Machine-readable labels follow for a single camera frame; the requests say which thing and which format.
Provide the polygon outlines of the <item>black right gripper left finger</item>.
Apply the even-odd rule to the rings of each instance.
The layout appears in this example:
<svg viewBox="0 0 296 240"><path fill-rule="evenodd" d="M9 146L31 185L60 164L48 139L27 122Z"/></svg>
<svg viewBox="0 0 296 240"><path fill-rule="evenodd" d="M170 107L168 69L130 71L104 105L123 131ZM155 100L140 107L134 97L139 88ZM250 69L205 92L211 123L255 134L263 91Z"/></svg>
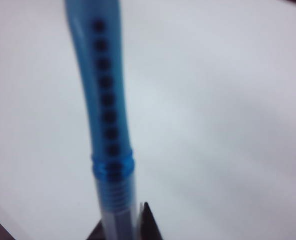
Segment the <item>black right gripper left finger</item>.
<svg viewBox="0 0 296 240"><path fill-rule="evenodd" d="M94 227L87 240L105 240L104 229L101 220Z"/></svg>

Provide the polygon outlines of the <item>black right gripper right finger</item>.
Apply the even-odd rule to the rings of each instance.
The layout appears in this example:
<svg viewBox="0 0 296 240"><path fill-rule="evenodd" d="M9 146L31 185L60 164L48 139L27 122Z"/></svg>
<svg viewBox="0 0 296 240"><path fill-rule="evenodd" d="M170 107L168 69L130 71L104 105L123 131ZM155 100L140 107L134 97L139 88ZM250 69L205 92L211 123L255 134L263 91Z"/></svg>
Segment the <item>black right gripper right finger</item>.
<svg viewBox="0 0 296 240"><path fill-rule="evenodd" d="M139 240L163 240L158 224L147 202L140 203L138 218Z"/></svg>

